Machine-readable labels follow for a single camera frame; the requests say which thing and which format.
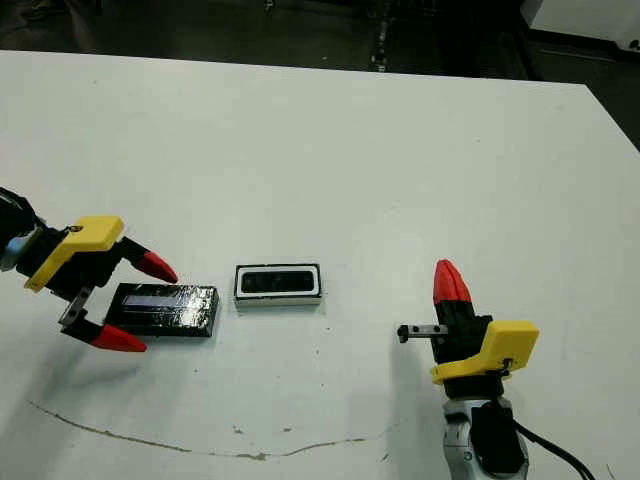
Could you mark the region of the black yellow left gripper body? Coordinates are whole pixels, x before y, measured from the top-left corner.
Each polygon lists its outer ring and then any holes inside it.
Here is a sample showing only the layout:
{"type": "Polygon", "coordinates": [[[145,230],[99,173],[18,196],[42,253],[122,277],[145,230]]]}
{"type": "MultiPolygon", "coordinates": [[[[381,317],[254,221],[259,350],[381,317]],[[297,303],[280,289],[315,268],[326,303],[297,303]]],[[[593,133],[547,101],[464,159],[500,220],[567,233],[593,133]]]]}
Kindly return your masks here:
{"type": "Polygon", "coordinates": [[[118,216],[85,216],[61,230],[31,215],[23,221],[25,287],[43,289],[68,302],[59,319],[64,330],[86,320],[84,306],[107,283],[121,260],[117,241],[124,229],[118,216]]]}

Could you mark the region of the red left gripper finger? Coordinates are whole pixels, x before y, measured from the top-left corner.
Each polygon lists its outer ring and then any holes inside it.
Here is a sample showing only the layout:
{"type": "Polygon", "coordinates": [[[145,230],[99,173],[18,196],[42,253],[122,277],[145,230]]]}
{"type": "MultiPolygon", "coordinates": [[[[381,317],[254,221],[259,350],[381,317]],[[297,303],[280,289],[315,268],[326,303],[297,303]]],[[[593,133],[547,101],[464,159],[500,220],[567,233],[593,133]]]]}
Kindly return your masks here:
{"type": "Polygon", "coordinates": [[[131,265],[153,278],[170,284],[178,282],[178,276],[173,268],[153,251],[129,239],[123,239],[123,257],[131,265]]]}
{"type": "Polygon", "coordinates": [[[112,325],[97,325],[86,320],[78,320],[62,328],[62,333],[96,348],[143,353],[147,346],[134,335],[112,325]]]}

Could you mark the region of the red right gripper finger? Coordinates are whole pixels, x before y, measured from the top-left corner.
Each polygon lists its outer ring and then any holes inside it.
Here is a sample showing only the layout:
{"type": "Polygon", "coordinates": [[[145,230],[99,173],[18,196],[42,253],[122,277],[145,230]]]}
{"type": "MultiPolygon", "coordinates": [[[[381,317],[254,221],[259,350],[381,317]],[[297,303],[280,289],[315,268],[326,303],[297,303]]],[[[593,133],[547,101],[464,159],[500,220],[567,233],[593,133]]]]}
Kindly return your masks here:
{"type": "Polygon", "coordinates": [[[449,324],[466,325],[475,317],[469,288],[453,262],[449,263],[449,324]]]}
{"type": "Polygon", "coordinates": [[[449,303],[457,299],[456,269],[450,260],[441,259],[436,264],[433,286],[433,303],[440,325],[446,324],[449,303]]]}

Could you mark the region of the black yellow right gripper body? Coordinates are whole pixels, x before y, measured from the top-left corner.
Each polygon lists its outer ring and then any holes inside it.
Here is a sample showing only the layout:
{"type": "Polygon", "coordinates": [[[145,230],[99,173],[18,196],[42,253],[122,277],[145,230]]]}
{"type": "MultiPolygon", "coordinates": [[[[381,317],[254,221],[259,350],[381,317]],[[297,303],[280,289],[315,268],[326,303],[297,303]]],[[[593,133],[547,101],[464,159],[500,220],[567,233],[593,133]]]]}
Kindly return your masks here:
{"type": "Polygon", "coordinates": [[[528,321],[495,321],[490,316],[455,315],[437,325],[402,324],[400,342],[429,339],[435,359],[432,382],[449,398],[495,398],[503,381],[527,366],[539,337],[528,321]]]}

